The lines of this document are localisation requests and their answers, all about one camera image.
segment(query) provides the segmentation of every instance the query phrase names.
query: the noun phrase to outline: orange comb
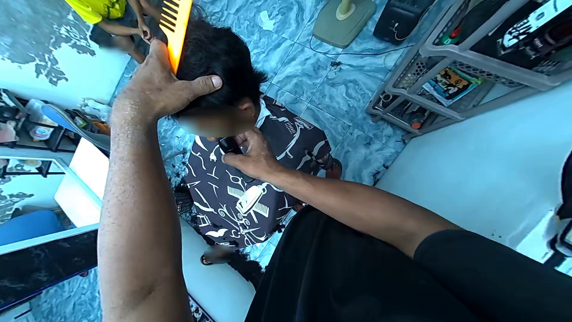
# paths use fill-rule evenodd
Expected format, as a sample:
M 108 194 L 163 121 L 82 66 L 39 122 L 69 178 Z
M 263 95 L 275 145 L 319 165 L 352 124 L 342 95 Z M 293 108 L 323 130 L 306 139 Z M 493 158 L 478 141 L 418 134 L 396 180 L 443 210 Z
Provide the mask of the orange comb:
M 159 27 L 169 41 L 167 44 L 169 62 L 175 75 L 181 60 L 182 45 L 185 41 L 186 26 L 189 22 L 192 5 L 193 0 L 163 0 L 162 19 L 159 22 Z

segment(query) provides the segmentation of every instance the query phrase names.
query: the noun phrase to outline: speaker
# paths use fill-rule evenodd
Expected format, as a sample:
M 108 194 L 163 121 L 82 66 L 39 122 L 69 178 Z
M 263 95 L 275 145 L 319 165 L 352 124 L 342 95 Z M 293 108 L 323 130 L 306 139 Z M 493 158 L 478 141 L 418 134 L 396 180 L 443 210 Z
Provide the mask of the speaker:
M 401 44 L 419 23 L 435 0 L 390 0 L 387 2 L 374 36 L 394 45 Z

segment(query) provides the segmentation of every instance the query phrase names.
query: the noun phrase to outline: black sleeve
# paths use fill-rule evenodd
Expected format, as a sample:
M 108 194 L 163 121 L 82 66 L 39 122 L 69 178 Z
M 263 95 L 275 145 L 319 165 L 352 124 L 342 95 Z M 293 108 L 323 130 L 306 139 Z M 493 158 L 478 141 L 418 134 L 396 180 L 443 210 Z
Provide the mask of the black sleeve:
M 572 277 L 470 231 L 434 233 L 414 259 L 492 321 L 572 321 Z

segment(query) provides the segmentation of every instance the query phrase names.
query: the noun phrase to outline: magazine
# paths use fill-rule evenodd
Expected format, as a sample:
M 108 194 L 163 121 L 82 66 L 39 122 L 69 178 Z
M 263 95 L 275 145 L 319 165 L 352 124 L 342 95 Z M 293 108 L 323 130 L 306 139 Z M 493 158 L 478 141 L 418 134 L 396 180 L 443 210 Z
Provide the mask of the magazine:
M 443 105 L 449 106 L 482 83 L 481 78 L 471 77 L 453 67 L 446 67 L 423 84 Z

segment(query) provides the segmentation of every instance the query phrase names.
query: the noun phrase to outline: hairy forearm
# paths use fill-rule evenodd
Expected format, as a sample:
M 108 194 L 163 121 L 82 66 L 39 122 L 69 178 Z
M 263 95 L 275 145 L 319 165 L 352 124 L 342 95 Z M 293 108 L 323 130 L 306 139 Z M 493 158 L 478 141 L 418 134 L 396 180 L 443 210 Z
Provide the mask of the hairy forearm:
M 113 124 L 98 243 L 105 312 L 137 316 L 148 298 L 185 298 L 180 225 L 156 125 Z
M 413 256 L 431 233 L 456 225 L 406 199 L 364 184 L 281 170 L 263 180 L 330 217 Z
M 105 30 L 106 32 L 108 32 L 112 35 L 115 35 L 115 36 L 129 36 L 132 34 L 139 33 L 139 29 L 137 29 L 137 28 L 130 28 L 130 27 L 118 25 L 116 23 L 112 23 L 109 21 L 105 21 L 105 20 L 101 21 L 97 25 L 99 27 L 101 27 L 103 30 Z

